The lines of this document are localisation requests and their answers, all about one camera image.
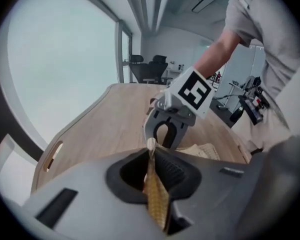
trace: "desk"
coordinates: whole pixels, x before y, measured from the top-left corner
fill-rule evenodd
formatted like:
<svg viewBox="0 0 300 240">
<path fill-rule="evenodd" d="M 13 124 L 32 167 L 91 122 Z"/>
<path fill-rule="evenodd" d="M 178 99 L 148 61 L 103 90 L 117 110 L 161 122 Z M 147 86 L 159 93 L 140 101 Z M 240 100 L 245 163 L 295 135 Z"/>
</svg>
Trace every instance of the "desk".
<svg viewBox="0 0 300 240">
<path fill-rule="evenodd" d="M 111 154 L 146 147 L 143 122 L 150 99 L 164 85 L 119 83 L 62 129 L 43 152 L 34 172 L 31 192 L 70 167 Z M 53 154 L 60 151 L 46 171 Z M 179 147 L 212 143 L 221 160 L 246 163 L 251 155 L 239 137 L 210 109 L 204 120 L 197 118 Z"/>
<path fill-rule="evenodd" d="M 175 79 L 176 77 L 178 77 L 180 75 L 180 73 L 182 73 L 183 70 L 178 70 L 178 69 L 172 69 L 170 67 L 167 67 L 165 70 L 165 76 L 167 78 L 173 78 Z"/>
</svg>

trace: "office chair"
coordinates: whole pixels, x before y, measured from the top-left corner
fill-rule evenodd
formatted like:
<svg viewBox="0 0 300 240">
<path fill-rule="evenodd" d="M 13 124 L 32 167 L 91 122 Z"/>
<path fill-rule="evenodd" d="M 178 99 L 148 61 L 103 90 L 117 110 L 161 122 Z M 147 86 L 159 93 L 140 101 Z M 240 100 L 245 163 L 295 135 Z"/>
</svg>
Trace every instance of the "office chair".
<svg viewBox="0 0 300 240">
<path fill-rule="evenodd" d="M 162 77 L 166 70 L 168 63 L 166 63 L 166 56 L 155 55 L 152 61 L 149 62 L 150 71 L 153 73 L 155 83 L 159 85 L 167 85 L 167 80 L 173 79 L 172 77 Z"/>
<path fill-rule="evenodd" d="M 141 55 L 130 55 L 129 67 L 139 84 L 155 82 L 153 73 L 150 72 L 149 65 L 142 63 L 144 57 Z"/>
</svg>

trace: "person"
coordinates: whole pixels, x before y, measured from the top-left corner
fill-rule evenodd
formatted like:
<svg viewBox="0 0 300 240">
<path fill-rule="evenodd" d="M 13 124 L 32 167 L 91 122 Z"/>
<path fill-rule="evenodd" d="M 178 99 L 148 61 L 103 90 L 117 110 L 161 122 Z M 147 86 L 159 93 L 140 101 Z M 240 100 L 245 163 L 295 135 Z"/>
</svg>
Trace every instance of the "person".
<svg viewBox="0 0 300 240">
<path fill-rule="evenodd" d="M 219 83 L 220 78 L 221 78 L 221 74 L 220 74 L 220 71 L 219 71 L 218 74 L 216 75 L 216 82 L 217 83 Z"/>
<path fill-rule="evenodd" d="M 276 97 L 300 66 L 300 26 L 294 16 L 282 0 L 229 0 L 220 37 L 193 65 L 208 78 L 230 59 L 239 44 L 249 47 L 253 39 L 264 46 L 261 87 L 270 108 L 261 111 L 263 121 L 258 124 L 253 125 L 244 112 L 232 127 L 250 152 L 267 151 L 291 136 L 274 107 Z"/>
</svg>

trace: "gray shirt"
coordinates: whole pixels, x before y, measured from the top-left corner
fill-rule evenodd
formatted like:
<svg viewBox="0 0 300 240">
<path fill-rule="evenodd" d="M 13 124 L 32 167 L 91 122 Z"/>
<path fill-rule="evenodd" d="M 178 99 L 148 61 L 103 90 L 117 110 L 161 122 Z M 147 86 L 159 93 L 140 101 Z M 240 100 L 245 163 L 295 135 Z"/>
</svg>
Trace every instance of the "gray shirt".
<svg viewBox="0 0 300 240">
<path fill-rule="evenodd" d="M 274 99 L 300 66 L 300 26 L 282 0 L 229 0 L 225 29 L 235 32 L 241 44 L 263 43 L 265 63 L 262 87 Z"/>
</svg>

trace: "window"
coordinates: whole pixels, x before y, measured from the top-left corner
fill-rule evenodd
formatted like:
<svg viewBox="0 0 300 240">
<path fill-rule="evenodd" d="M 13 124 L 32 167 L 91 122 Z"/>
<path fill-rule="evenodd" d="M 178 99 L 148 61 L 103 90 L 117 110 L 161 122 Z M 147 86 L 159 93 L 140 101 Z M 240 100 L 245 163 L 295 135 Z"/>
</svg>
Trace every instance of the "window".
<svg viewBox="0 0 300 240">
<path fill-rule="evenodd" d="M 124 83 L 132 82 L 132 71 L 129 68 L 129 58 L 132 53 L 132 35 L 122 31 L 122 66 Z"/>
<path fill-rule="evenodd" d="M 19 0 L 13 8 L 7 37 L 13 85 L 47 143 L 118 83 L 115 28 L 88 0 Z"/>
</svg>

